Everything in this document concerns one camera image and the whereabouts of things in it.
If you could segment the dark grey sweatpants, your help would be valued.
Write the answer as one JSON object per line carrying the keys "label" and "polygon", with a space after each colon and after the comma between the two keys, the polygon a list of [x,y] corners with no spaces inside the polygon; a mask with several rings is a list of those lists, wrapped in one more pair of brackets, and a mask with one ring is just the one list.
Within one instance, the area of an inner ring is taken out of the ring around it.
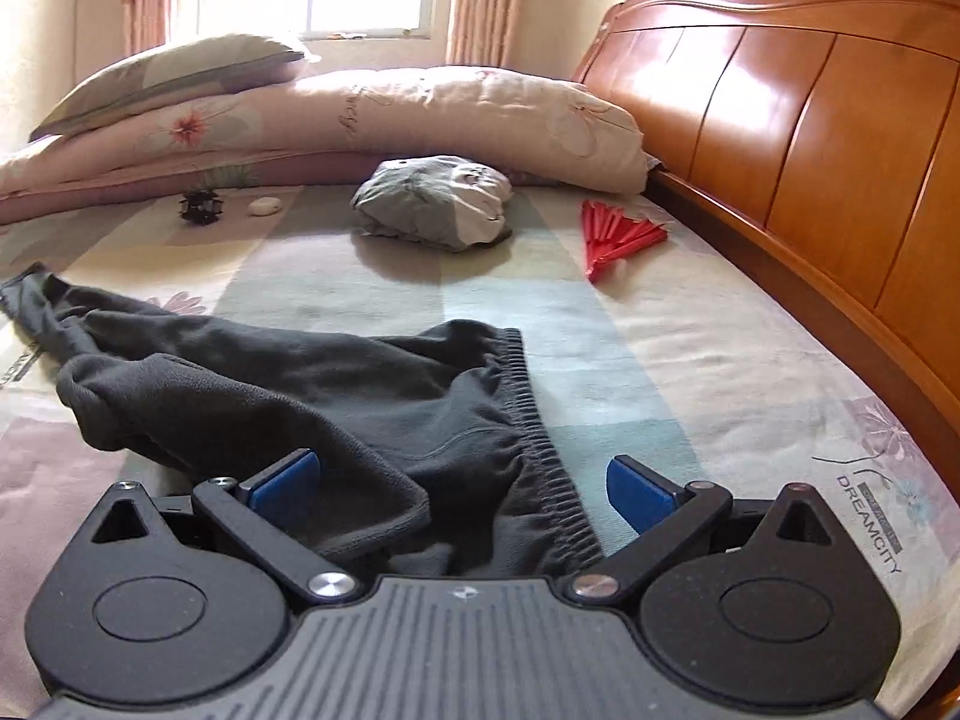
{"label": "dark grey sweatpants", "polygon": [[181,316],[34,265],[3,314],[59,366],[83,439],[195,481],[293,450],[324,465],[296,533],[364,577],[562,577],[602,546],[514,328],[359,337]]}

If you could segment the white earbud case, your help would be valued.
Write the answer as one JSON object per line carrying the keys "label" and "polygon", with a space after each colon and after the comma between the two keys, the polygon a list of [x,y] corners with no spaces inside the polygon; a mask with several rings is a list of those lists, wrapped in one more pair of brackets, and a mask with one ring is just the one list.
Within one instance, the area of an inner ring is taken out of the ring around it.
{"label": "white earbud case", "polygon": [[247,205],[247,213],[257,218],[276,215],[283,208],[283,202],[277,197],[257,197]]}

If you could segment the black hair claw clip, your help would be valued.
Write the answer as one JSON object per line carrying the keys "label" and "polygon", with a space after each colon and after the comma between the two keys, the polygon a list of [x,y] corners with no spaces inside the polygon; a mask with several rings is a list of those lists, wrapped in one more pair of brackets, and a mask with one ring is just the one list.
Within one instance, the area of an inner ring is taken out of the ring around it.
{"label": "black hair claw clip", "polygon": [[182,195],[179,216],[195,226],[216,223],[223,211],[223,200],[215,190],[194,188]]}

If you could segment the grey bundled cloth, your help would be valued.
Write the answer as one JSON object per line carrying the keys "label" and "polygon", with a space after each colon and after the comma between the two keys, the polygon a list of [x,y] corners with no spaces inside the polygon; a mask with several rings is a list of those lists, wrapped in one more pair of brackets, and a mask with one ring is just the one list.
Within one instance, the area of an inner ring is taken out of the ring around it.
{"label": "grey bundled cloth", "polygon": [[350,206],[366,236],[466,252],[511,238],[511,197],[503,172],[441,154],[384,161],[355,190]]}

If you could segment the pink floral folded quilt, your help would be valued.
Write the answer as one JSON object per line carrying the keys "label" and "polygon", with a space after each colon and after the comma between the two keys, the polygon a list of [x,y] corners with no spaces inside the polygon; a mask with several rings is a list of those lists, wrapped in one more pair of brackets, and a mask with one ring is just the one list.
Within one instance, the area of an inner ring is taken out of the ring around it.
{"label": "pink floral folded quilt", "polygon": [[191,188],[352,184],[384,160],[452,154],[607,193],[646,185],[635,119],[584,86],[501,68],[327,71],[192,99],[2,163],[7,223]]}

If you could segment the orange wooden headboard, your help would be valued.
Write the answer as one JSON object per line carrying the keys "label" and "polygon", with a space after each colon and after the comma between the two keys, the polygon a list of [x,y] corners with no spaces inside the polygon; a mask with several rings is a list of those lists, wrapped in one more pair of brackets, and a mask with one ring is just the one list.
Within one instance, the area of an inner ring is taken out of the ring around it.
{"label": "orange wooden headboard", "polygon": [[958,0],[625,0],[574,76],[957,483]]}

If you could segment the grey floral pillow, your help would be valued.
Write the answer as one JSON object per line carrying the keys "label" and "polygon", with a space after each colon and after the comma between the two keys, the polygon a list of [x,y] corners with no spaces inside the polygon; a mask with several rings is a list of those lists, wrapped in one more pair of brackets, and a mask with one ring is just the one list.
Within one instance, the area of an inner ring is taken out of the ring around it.
{"label": "grey floral pillow", "polygon": [[155,47],[96,71],[75,86],[29,139],[73,137],[190,99],[292,82],[319,60],[298,39],[247,32]]}

